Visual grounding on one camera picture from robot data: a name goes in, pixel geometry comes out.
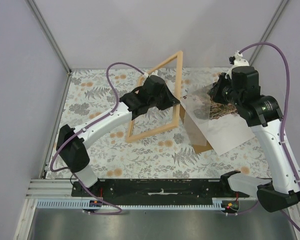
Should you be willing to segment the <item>light wooden picture frame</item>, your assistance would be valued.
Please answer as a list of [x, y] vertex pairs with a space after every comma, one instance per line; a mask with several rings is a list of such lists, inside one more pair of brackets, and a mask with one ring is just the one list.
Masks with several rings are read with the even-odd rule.
[[145, 132], [139, 133], [137, 135], [133, 135], [133, 129], [135, 120], [133, 119], [129, 125], [127, 130], [126, 142], [132, 143], [150, 136], [154, 136], [168, 130], [172, 130], [178, 127], [179, 125], [179, 113], [180, 113], [180, 99], [181, 99], [181, 85], [182, 85], [182, 66], [183, 66], [183, 52], [180, 50], [177, 53], [171, 55], [163, 62], [161, 62], [156, 67], [149, 70], [146, 74], [141, 76], [137, 82], [137, 87], [141, 86], [143, 82], [146, 81], [146, 77], [149, 77], [155, 71], [163, 68], [168, 63], [172, 62], [176, 59], [176, 71], [175, 71], [175, 83], [174, 83], [174, 92], [170, 95], [173, 96], [176, 100], [172, 99], [172, 97], [168, 97], [168, 100], [172, 103], [172, 121], [171, 123], [156, 127], [151, 130], [147, 130]]

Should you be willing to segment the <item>clear acrylic sheet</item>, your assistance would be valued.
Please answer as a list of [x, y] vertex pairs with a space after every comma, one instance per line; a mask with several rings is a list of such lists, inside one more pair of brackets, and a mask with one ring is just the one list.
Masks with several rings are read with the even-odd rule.
[[209, 85], [193, 84], [181, 99], [181, 106], [184, 109], [183, 126], [192, 145], [207, 145], [204, 134], [208, 130], [210, 119], [211, 97], [208, 95], [209, 89]]

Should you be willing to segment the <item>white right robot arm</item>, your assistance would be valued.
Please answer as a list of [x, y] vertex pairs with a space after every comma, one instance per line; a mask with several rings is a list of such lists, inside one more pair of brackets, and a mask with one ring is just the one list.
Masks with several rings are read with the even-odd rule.
[[225, 197], [241, 192], [258, 199], [273, 213], [300, 202], [300, 168], [292, 153], [286, 154], [288, 139], [280, 132], [283, 114], [272, 96], [261, 94], [259, 73], [252, 66], [239, 66], [221, 73], [208, 94], [218, 104], [234, 106], [257, 137], [271, 172], [271, 180], [251, 177], [234, 170], [223, 174], [219, 191]]

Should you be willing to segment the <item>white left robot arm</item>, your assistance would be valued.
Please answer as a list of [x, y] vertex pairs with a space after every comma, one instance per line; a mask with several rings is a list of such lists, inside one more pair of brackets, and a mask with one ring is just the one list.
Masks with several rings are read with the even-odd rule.
[[113, 108], [95, 119], [76, 127], [67, 124], [62, 126], [57, 140], [56, 155], [62, 158], [70, 172], [81, 182], [83, 191], [91, 197], [96, 196], [100, 192], [100, 184], [90, 166], [88, 148], [106, 133], [146, 114], [151, 108], [160, 111], [172, 108], [173, 120], [170, 124], [143, 132], [141, 138], [176, 128], [179, 124], [180, 98], [180, 78], [175, 79], [174, 90], [171, 91], [161, 77], [149, 75], [143, 85], [124, 94]]

